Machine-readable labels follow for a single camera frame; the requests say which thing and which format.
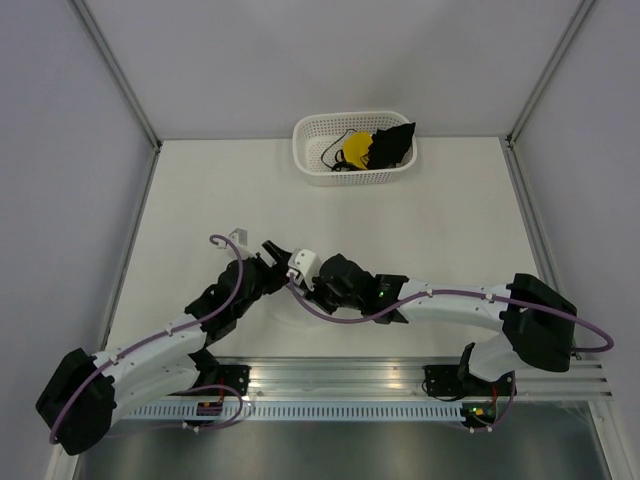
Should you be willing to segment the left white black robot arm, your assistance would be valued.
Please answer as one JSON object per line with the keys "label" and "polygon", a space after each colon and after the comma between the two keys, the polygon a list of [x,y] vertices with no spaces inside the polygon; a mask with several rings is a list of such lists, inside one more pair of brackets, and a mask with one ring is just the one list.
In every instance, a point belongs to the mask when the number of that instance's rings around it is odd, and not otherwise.
{"label": "left white black robot arm", "polygon": [[67,353],[35,405],[51,443],[79,455],[149,402],[188,390],[198,396],[212,393],[219,363],[208,347],[229,335],[255,302],[287,282],[290,252],[271,241],[262,248],[269,261],[259,254],[236,257],[163,329],[107,351]]}

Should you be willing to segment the yellow bra black trim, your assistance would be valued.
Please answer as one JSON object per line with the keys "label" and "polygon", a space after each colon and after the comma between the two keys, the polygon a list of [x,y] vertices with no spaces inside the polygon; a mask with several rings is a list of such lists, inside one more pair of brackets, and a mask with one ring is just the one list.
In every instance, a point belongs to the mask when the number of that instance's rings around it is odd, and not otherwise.
{"label": "yellow bra black trim", "polygon": [[348,129],[321,153],[320,162],[331,172],[366,171],[371,143],[368,132]]}

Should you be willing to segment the black lace bra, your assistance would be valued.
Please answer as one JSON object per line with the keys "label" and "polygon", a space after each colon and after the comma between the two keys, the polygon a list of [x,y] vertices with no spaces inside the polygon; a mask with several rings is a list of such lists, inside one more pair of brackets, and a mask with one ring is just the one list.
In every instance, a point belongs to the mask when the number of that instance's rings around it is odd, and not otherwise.
{"label": "black lace bra", "polygon": [[401,163],[412,146],[416,123],[404,123],[386,130],[378,129],[368,148],[366,166],[369,170],[394,168]]}

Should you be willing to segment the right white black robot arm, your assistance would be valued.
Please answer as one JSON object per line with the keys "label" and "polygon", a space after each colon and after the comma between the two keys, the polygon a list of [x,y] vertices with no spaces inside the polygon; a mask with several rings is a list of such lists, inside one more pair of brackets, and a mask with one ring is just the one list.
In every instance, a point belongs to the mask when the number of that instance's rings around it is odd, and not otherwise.
{"label": "right white black robot arm", "polygon": [[453,287],[403,275],[373,275],[341,254],[320,261],[307,250],[288,263],[289,286],[310,313],[337,323],[336,311],[359,312],[357,322],[443,322],[493,332],[467,345],[456,381],[478,395],[507,373],[570,367],[575,307],[537,277],[518,273],[504,285]]}

